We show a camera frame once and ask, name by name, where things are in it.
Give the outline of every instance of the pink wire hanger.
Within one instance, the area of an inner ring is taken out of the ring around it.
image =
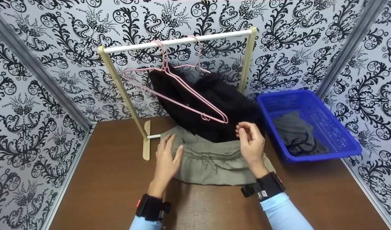
[[[150,92],[150,93],[153,93],[161,98],[164,98],[176,105],[179,105],[185,109],[188,109],[192,112],[195,112],[195,113],[198,113],[201,115],[202,119],[203,120],[206,120],[206,121],[210,121],[211,119],[214,120],[214,121],[217,121],[217,122],[220,122],[220,123],[224,123],[224,124],[227,124],[228,123],[228,117],[222,112],[220,111],[217,107],[215,107],[214,105],[212,105],[209,101],[207,101],[205,98],[203,98],[201,95],[199,95],[195,90],[193,90],[191,87],[189,87],[187,85],[187,83],[185,83],[180,77],[176,76],[175,74],[172,74],[169,70],[169,64],[167,62],[167,59],[168,59],[168,55],[167,55],[167,50],[166,50],[166,47],[163,43],[161,43],[160,41],[153,41],[155,43],[157,43],[158,45],[160,45],[160,47],[162,48],[162,51],[163,51],[163,62],[162,62],[162,67],[161,68],[157,68],[157,67],[148,67],[148,68],[140,68],[140,69],[131,69],[131,70],[123,70],[121,76],[126,79],[126,80],[129,80],[131,84],[137,86],[138,88],[141,88],[143,90],[146,90],[147,92]],[[132,71],[144,71],[144,70],[158,70],[158,71],[161,71],[161,72],[165,72],[168,76],[174,78],[175,80],[177,80],[186,90],[188,90],[190,93],[192,93],[196,98],[200,99],[202,102],[204,102],[207,106],[209,106],[211,109],[213,109],[215,112],[217,112],[221,117],[222,119],[217,119],[215,117],[212,117],[210,115],[207,115],[203,112],[200,112],[200,111],[197,111],[193,108],[190,108],[186,105],[183,105],[177,101],[174,101],[173,99],[171,98],[168,98],[162,94],[159,94],[157,92],[155,92],[154,90],[148,88],[148,87],[145,87],[143,86],[141,83],[139,83],[133,76],[132,74],[130,74],[130,72]]]
[[[207,101],[204,97],[202,97],[198,92],[196,92],[193,88],[191,88],[184,80],[181,79],[181,77],[171,73],[170,69],[169,69],[169,64],[167,62],[167,60],[169,59],[169,56],[167,54],[167,49],[166,49],[166,46],[161,43],[160,41],[157,41],[157,43],[159,45],[161,45],[161,47],[163,48],[163,51],[164,51],[164,55],[165,55],[165,62],[164,62],[164,67],[166,69],[166,73],[168,73],[170,76],[172,76],[174,79],[176,79],[181,85],[183,88],[185,88],[187,91],[189,91],[190,93],[192,93],[196,98],[198,98],[200,101],[204,102],[206,105],[208,105],[211,109],[213,109],[215,112],[217,112],[218,114],[220,114],[220,116],[222,117],[222,121],[227,124],[228,123],[228,117],[225,115],[225,113],[223,113],[221,110],[219,110],[216,106],[214,106],[213,104],[211,104],[209,101]]]
[[[193,35],[190,35],[190,36],[187,36],[187,38],[194,38],[197,42],[196,42],[196,45],[195,45],[195,50],[196,50],[196,55],[197,55],[197,62],[195,63],[195,65],[190,65],[190,64],[183,64],[183,65],[179,65],[179,66],[175,66],[174,68],[178,68],[178,67],[184,67],[184,66],[188,66],[188,67],[193,67],[195,69],[198,69],[200,71],[203,71],[205,73],[208,73],[210,74],[211,72],[206,70],[206,69],[203,69],[200,65],[200,62],[199,62],[199,57],[201,55],[201,45],[200,45],[200,41],[198,40],[198,38],[196,36],[193,36]]]

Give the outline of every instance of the wooden clothes rack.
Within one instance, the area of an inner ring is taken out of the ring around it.
[[[210,35],[202,35],[197,36],[195,38],[187,37],[187,38],[178,38],[178,39],[172,39],[167,41],[161,41],[163,45],[181,45],[184,43],[191,43],[191,42],[197,42],[198,41],[208,41],[208,40],[215,40],[220,38],[231,38],[231,37],[241,37],[241,36],[248,36],[246,41],[246,48],[245,48],[245,56],[244,56],[244,62],[242,64],[242,73],[241,73],[241,80],[239,84],[239,92],[243,93],[245,90],[246,85],[246,79],[247,79],[247,73],[249,71],[249,67],[251,65],[251,59],[252,59],[252,51],[253,46],[255,43],[255,37],[257,33],[256,27],[250,27],[246,30],[236,31],[236,32],[227,32],[227,33],[220,33],[220,34],[210,34]],[[155,42],[149,42],[149,43],[142,43],[142,44],[135,44],[135,45],[122,45],[122,46],[116,46],[116,47],[109,47],[105,48],[103,45],[98,47],[98,52],[100,56],[102,57],[103,62],[106,65],[106,68],[109,71],[109,74],[112,76],[113,81],[115,82],[116,87],[118,88],[124,103],[126,104],[127,108],[129,109],[134,122],[137,125],[137,128],[140,131],[140,134],[143,136],[143,159],[144,160],[150,160],[150,139],[153,138],[159,138],[160,134],[150,135],[150,121],[146,121],[144,123],[144,127],[141,126],[139,122],[139,117],[137,116],[136,109],[133,106],[132,101],[130,100],[126,89],[124,88],[124,85],[120,79],[119,74],[116,71],[116,68],[110,58],[111,53],[115,52],[124,52],[124,51],[130,51],[130,50],[142,50],[142,49],[148,49],[148,48],[155,48],[159,47],[159,44]]]

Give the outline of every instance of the aluminum corner strip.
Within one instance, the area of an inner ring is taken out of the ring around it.
[[[316,90],[316,95],[321,100],[330,91],[333,84],[336,82],[346,63],[353,56],[357,47],[363,41],[370,28],[375,23],[378,15],[384,10],[388,0],[369,0],[366,4],[363,13],[361,14],[353,30],[350,32],[346,42],[340,49],[339,54],[331,64],[329,71],[324,76],[322,83]]]
[[[74,101],[67,95],[58,82],[48,73],[43,64],[30,51],[13,28],[0,15],[0,39],[33,76],[52,94],[58,103],[87,133],[92,123],[86,118]]]

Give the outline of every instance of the left hand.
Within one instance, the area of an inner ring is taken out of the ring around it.
[[[175,158],[171,156],[172,143],[174,135],[165,136],[159,143],[156,152],[156,172],[153,181],[150,182],[147,194],[157,198],[163,198],[164,191],[169,181],[180,168],[181,156],[183,155],[184,146],[177,149]]]

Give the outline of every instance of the khaki pants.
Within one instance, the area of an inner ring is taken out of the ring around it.
[[[172,145],[173,157],[178,147],[184,145],[181,167],[174,176],[176,179],[200,185],[244,185],[256,182],[241,155],[239,140],[212,143],[180,126],[163,133],[161,138],[168,134],[176,134]],[[274,172],[268,158],[265,157],[264,163],[269,171]]]

